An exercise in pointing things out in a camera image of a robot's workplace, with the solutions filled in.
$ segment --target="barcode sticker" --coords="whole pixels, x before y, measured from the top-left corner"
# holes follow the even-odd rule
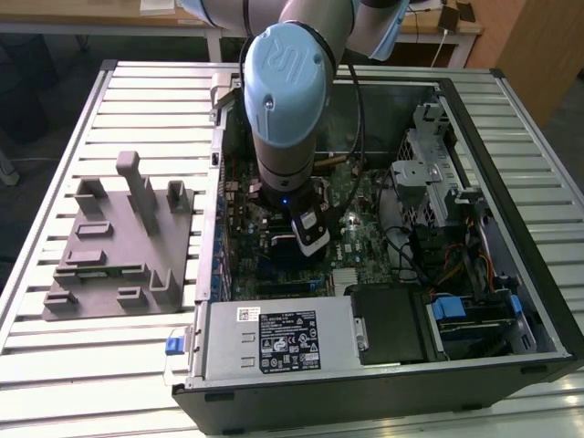
[[[307,353],[304,355],[304,360],[318,360],[318,353]]]
[[[237,322],[257,322],[261,308],[237,308]]]

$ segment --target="sticker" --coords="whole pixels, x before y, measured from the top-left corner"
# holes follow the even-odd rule
[[[260,308],[237,308],[237,322],[257,322]]]
[[[317,312],[259,315],[259,356],[264,374],[320,370]]]

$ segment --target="aluminum extrusion table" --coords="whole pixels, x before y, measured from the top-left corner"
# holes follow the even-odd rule
[[[163,376],[187,370],[164,356],[174,329],[193,323],[199,245],[214,125],[210,88],[235,65],[106,62],[0,298],[0,433],[3,437],[196,437]],[[504,78],[486,70],[359,68],[375,76],[449,76],[579,324],[584,324],[584,198]],[[348,77],[342,68],[341,77]],[[182,311],[174,315],[46,322],[43,300],[78,206],[80,177],[116,176],[119,151],[136,150],[154,188],[183,179],[195,190]],[[463,166],[470,170],[462,157]],[[492,408],[258,436],[581,436],[584,377],[523,389]]]

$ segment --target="metal bracket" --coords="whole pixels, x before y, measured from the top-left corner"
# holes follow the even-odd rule
[[[451,194],[454,197],[454,203],[472,205],[483,198],[483,191],[478,187],[470,189],[452,189]]]
[[[215,73],[211,79],[211,112],[209,121],[219,125],[221,122],[221,109],[235,100],[235,90],[239,89],[241,81],[235,84],[231,73]]]

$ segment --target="table leg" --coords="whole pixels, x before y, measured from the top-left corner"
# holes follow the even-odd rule
[[[89,51],[89,36],[87,35],[75,35],[75,39],[77,40],[77,44],[79,46],[79,50],[85,53]]]
[[[207,48],[209,50],[209,60],[214,63],[223,62],[221,56],[221,29],[208,29],[205,31]]]
[[[466,66],[466,61],[470,57],[471,50],[473,50],[473,45],[475,44],[476,35],[459,35],[457,39],[458,43],[448,63],[449,68],[464,68]]]

